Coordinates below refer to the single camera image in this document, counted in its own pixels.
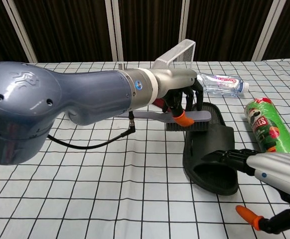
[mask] gray robot arm housing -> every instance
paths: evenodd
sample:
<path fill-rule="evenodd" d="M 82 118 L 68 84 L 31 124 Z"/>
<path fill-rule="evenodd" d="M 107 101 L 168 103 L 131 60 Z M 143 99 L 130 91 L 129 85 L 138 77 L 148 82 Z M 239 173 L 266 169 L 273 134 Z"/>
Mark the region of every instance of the gray robot arm housing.
<path fill-rule="evenodd" d="M 62 112 L 78 125 L 92 124 L 147 106 L 196 77 L 187 69 L 62 74 L 0 62 L 0 164 L 32 158 Z"/>

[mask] orange fingertip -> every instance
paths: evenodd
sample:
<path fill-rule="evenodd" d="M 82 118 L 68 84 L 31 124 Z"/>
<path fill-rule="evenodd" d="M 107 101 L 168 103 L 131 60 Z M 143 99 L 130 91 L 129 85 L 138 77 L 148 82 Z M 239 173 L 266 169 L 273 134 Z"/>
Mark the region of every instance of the orange fingertip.
<path fill-rule="evenodd" d="M 246 222 L 252 225 L 257 231 L 260 231 L 259 220 L 264 218 L 263 216 L 258 216 L 248 208 L 240 205 L 236 206 L 236 211 Z"/>
<path fill-rule="evenodd" d="M 173 118 L 177 124 L 183 127 L 188 127 L 195 123 L 193 119 L 188 118 L 186 116 L 185 111 L 183 111 L 183 113 L 180 116 Z"/>

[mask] black cable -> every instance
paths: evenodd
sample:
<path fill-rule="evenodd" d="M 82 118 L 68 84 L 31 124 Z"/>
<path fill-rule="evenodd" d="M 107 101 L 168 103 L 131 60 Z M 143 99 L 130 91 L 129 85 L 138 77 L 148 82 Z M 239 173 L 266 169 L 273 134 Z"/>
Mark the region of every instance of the black cable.
<path fill-rule="evenodd" d="M 125 132 L 121 133 L 120 135 L 116 136 L 115 138 L 112 138 L 104 143 L 96 144 L 96 145 L 91 145 L 91 146 L 77 146 L 69 143 L 65 143 L 63 141 L 60 141 L 59 139 L 51 136 L 50 134 L 47 136 L 48 139 L 52 140 L 53 142 L 56 142 L 60 145 L 63 145 L 65 147 L 69 148 L 74 148 L 74 149 L 80 149 L 80 150 L 88 150 L 88 149 L 94 149 L 94 148 L 99 148 L 102 146 L 105 146 L 109 143 L 114 142 L 115 140 L 118 140 L 119 138 L 123 138 L 131 133 L 135 133 L 135 124 L 134 124 L 134 115 L 133 112 L 129 112 L 129 119 L 130 119 L 130 128 L 126 130 Z"/>

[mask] black bristles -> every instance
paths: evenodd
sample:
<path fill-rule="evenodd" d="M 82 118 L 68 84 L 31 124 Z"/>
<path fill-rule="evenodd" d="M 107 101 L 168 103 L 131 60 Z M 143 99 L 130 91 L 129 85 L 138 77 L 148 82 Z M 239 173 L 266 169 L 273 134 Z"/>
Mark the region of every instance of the black bristles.
<path fill-rule="evenodd" d="M 191 126 L 182 127 L 177 123 L 166 123 L 166 131 L 207 131 L 209 122 L 195 122 Z"/>

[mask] black slipper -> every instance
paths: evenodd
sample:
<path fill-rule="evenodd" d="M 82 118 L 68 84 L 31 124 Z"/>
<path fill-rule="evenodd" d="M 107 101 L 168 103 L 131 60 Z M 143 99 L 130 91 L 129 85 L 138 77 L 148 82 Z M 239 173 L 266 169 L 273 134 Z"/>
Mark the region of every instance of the black slipper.
<path fill-rule="evenodd" d="M 204 102 L 202 110 L 209 111 L 212 119 L 208 131 L 186 132 L 184 171 L 193 183 L 209 192 L 233 195 L 238 190 L 237 171 L 221 163 L 202 161 L 201 158 L 215 150 L 234 149 L 234 130 L 225 125 L 218 107 L 214 104 Z"/>

